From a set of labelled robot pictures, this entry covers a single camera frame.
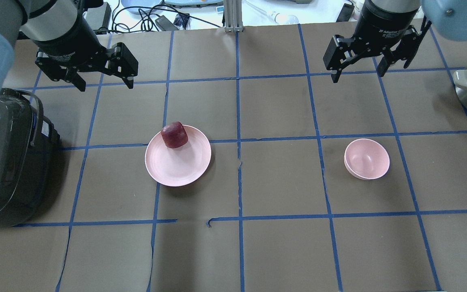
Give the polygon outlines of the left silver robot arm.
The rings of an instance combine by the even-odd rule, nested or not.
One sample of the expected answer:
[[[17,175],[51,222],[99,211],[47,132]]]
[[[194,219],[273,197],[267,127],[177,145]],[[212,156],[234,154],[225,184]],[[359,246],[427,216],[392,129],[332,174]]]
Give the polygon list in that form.
[[[14,47],[24,33],[38,48],[35,64],[50,80],[86,89],[83,72],[115,76],[132,89],[139,63],[119,42],[104,47],[71,0],[0,0],[0,89],[13,66]]]

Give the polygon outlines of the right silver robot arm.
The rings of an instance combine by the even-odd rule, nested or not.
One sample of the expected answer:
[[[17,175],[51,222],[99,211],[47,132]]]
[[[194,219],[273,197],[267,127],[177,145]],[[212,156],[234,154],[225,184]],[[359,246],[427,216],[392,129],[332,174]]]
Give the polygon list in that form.
[[[352,37],[334,35],[323,62],[334,83],[363,58],[382,56],[382,77],[398,61],[408,68],[431,27],[452,41],[467,41],[467,0],[366,0]]]

